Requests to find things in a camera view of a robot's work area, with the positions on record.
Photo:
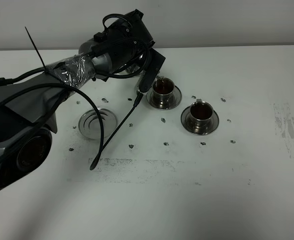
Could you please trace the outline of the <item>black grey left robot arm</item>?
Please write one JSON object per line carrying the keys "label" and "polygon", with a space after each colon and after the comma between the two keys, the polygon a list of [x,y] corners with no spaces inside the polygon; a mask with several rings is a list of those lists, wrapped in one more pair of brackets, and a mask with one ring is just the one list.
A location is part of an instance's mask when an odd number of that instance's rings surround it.
{"label": "black grey left robot arm", "polygon": [[78,54],[30,70],[17,78],[0,78],[0,190],[37,169],[57,132],[55,112],[72,94],[81,94],[90,80],[139,76],[136,107],[165,57],[139,10],[109,14],[114,22],[83,43]]}

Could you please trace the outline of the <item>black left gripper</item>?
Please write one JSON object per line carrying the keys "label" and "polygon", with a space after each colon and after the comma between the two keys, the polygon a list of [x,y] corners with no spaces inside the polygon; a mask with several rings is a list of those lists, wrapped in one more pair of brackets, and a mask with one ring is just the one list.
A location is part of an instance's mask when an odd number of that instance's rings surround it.
{"label": "black left gripper", "polygon": [[[104,29],[106,40],[113,42],[123,38],[130,38],[130,40],[112,47],[108,52],[111,58],[110,74],[114,75],[120,68],[126,69],[128,64],[141,55],[145,56],[145,61],[140,68],[143,71],[147,66],[150,59],[150,50],[153,49],[155,41],[142,22],[142,17],[143,13],[137,9],[125,15],[114,13],[104,17],[105,22],[108,19],[116,19]],[[147,92],[151,86],[152,83],[146,79],[145,89]]]}

